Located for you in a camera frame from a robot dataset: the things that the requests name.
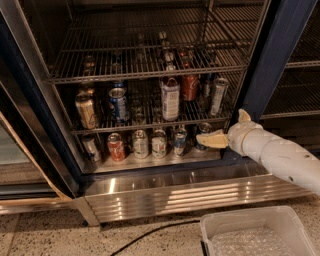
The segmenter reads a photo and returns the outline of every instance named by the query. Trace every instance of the white plastic bin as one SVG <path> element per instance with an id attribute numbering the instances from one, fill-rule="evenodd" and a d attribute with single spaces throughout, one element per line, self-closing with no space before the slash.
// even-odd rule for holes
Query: white plastic bin
<path id="1" fill-rule="evenodd" d="M 210 256 L 316 255 L 299 217 L 289 206 L 207 214 L 200 225 Z"/>

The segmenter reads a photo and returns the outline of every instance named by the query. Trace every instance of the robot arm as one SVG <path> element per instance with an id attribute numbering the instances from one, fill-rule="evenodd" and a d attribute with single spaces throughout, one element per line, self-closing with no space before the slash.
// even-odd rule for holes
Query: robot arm
<path id="1" fill-rule="evenodd" d="M 214 148 L 229 146 L 241 156 L 248 156 L 280 179 L 320 195 L 320 161 L 300 145 L 274 135 L 251 121 L 239 110 L 239 122 L 222 130 L 197 135 L 199 143 Z"/>

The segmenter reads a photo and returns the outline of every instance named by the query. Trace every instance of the metal base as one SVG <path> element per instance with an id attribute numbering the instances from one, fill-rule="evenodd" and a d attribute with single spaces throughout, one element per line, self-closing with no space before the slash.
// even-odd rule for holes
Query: metal base
<path id="1" fill-rule="evenodd" d="M 88 184 L 80 212 L 90 225 L 311 194 L 258 164 L 118 177 Z"/>

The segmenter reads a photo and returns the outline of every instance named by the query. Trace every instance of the aluminum can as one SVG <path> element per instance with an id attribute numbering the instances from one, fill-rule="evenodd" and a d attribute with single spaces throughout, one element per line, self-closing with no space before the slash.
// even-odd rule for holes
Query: aluminum can
<path id="1" fill-rule="evenodd" d="M 109 106 L 113 120 L 117 123 L 125 123 L 130 119 L 126 90 L 113 88 L 109 91 Z"/>
<path id="2" fill-rule="evenodd" d="M 212 126 L 209 123 L 200 123 L 197 127 L 197 134 L 206 134 L 212 131 Z M 198 143 L 196 140 L 195 147 L 199 150 L 206 150 L 207 147 Z"/>
<path id="3" fill-rule="evenodd" d="M 199 75 L 182 76 L 181 90 L 183 100 L 193 101 L 197 98 L 199 83 Z"/>
<path id="4" fill-rule="evenodd" d="M 125 159 L 124 143 L 119 133 L 111 133 L 108 136 L 107 146 L 113 161 L 121 162 Z"/>
<path id="5" fill-rule="evenodd" d="M 85 76 L 90 76 L 94 74 L 95 59 L 91 55 L 87 55 L 83 58 L 83 74 Z"/>
<path id="6" fill-rule="evenodd" d="M 87 134 L 81 137 L 82 144 L 92 162 L 101 160 L 101 152 L 98 150 L 94 135 Z"/>
<path id="7" fill-rule="evenodd" d="M 173 154 L 176 157 L 182 157 L 183 151 L 187 145 L 187 131 L 183 127 L 179 127 L 174 131 L 174 147 Z"/>
<path id="8" fill-rule="evenodd" d="M 174 121 L 179 117 L 180 84 L 173 77 L 165 77 L 160 87 L 163 119 Z"/>
<path id="9" fill-rule="evenodd" d="M 206 80 L 202 84 L 202 95 L 204 97 L 209 97 L 211 95 L 212 83 L 209 80 Z"/>
<path id="10" fill-rule="evenodd" d="M 80 93 L 76 96 L 75 103 L 83 128 L 96 128 L 99 124 L 99 120 L 95 113 L 95 103 L 93 98 L 89 94 Z"/>
<path id="11" fill-rule="evenodd" d="M 124 80 L 118 80 L 118 81 L 112 81 L 112 88 L 122 88 L 126 91 L 126 96 L 128 96 L 128 87 L 126 84 L 126 81 Z"/>
<path id="12" fill-rule="evenodd" d="M 164 130 L 155 130 L 152 134 L 152 155 L 163 158 L 167 154 L 167 135 Z"/>
<path id="13" fill-rule="evenodd" d="M 211 105 L 209 114 L 216 116 L 221 113 L 223 100 L 227 93 L 229 81 L 226 78 L 217 78 L 213 84 L 213 91 L 211 94 Z"/>
<path id="14" fill-rule="evenodd" d="M 136 158 L 146 158 L 149 155 L 148 135 L 144 130 L 138 130 L 133 133 L 133 154 Z"/>
<path id="15" fill-rule="evenodd" d="M 95 88 L 93 82 L 82 82 L 79 86 L 79 94 L 86 93 L 89 94 L 91 97 L 94 97 Z"/>

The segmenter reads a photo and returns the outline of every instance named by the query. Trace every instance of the red can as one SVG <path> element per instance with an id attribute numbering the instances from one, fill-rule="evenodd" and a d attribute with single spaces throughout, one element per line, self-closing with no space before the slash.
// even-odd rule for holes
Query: red can
<path id="1" fill-rule="evenodd" d="M 197 98 L 199 83 L 199 75 L 182 76 L 181 89 L 183 100 L 193 101 Z"/>
<path id="2" fill-rule="evenodd" d="M 126 154 L 120 134 L 111 133 L 108 137 L 107 145 L 113 161 L 121 162 L 123 159 L 125 159 Z"/>

